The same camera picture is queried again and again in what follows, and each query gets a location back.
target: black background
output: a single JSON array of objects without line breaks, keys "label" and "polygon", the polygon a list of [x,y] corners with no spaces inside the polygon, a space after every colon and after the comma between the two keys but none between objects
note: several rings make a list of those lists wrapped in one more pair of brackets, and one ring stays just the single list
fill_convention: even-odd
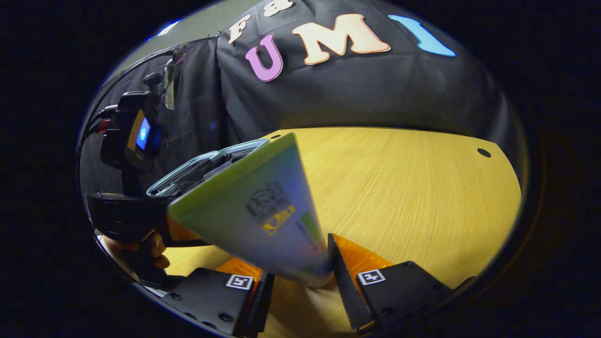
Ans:
[{"label": "black background", "polygon": [[[516,263],[439,335],[593,336],[599,331],[593,212],[594,1],[406,1],[463,43],[536,122],[547,168],[537,227]],[[2,166],[7,249],[3,336],[189,336],[99,259],[76,198],[77,135],[100,83],[196,1],[20,1],[4,8]]]}]

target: table surface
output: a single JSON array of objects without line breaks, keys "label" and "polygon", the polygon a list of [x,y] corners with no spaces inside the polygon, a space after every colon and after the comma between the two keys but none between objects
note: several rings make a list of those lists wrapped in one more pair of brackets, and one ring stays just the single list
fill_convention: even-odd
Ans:
[{"label": "table surface", "polygon": [[[393,263],[413,260],[450,288],[478,275],[513,228],[521,193],[501,149],[477,138],[393,128],[294,132],[323,236],[336,233]],[[485,157],[478,148],[488,151]],[[167,248],[168,274],[215,269],[216,247]],[[356,336],[335,281],[276,278],[260,337]]]}]

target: blue letter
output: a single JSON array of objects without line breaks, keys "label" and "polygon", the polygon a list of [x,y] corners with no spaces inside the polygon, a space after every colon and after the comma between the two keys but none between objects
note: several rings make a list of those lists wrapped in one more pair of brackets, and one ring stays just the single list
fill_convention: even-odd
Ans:
[{"label": "blue letter", "polygon": [[405,28],[407,28],[415,37],[419,40],[417,46],[426,52],[445,55],[448,57],[454,57],[455,53],[446,48],[440,41],[432,36],[425,28],[423,28],[419,22],[404,16],[389,15],[394,21],[400,22]]}]

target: pink letter u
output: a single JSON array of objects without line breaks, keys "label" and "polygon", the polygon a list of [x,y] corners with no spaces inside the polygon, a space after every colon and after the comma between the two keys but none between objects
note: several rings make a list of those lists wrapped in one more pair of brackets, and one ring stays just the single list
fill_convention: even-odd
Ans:
[{"label": "pink letter u", "polygon": [[267,48],[267,52],[271,57],[271,61],[273,62],[270,69],[265,69],[259,60],[259,56],[257,55],[257,48],[253,47],[246,53],[246,59],[250,61],[252,70],[255,72],[255,75],[264,82],[271,81],[278,77],[278,75],[282,72],[284,68],[284,62],[282,61],[282,56],[279,54],[278,49],[275,47],[273,43],[273,34],[268,34],[259,42],[261,46]]}]

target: black fabric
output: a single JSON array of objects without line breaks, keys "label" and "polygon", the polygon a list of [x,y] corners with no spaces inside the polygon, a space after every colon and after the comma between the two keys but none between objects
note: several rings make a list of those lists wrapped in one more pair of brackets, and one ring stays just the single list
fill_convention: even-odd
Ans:
[{"label": "black fabric", "polygon": [[[318,126],[385,126],[424,129],[481,138],[506,154],[521,181],[523,141],[511,105],[484,67],[458,42],[428,21],[382,1],[294,1],[265,17],[263,3],[241,13],[231,25],[250,14],[246,28],[233,44],[229,30],[218,39],[223,98],[244,140],[285,128]],[[308,66],[302,39],[291,31],[308,22],[329,29],[341,14],[362,14],[367,26],[388,43],[383,53],[342,56],[322,46],[330,59]],[[410,17],[434,35],[456,57],[421,50],[419,40],[388,15]],[[258,47],[265,68],[271,60],[261,38],[274,34],[284,68],[273,81],[259,80],[245,54]]]},{"label": "black fabric", "polygon": [[[225,146],[239,143],[226,119],[220,97],[219,72],[215,58],[216,38],[207,38],[188,43],[188,55],[184,61],[182,86],[175,111],[159,105],[158,122],[169,135],[169,144],[164,153],[155,160],[151,173],[140,177],[141,185],[147,189],[157,180],[176,169],[187,160]],[[124,78],[101,101],[94,114],[102,108],[117,104],[127,91],[146,90],[144,77],[153,72],[162,73],[169,56],[150,60]],[[111,192],[120,194],[121,171],[104,164],[100,159],[101,134],[92,134],[85,142],[80,181],[82,192]]]}]

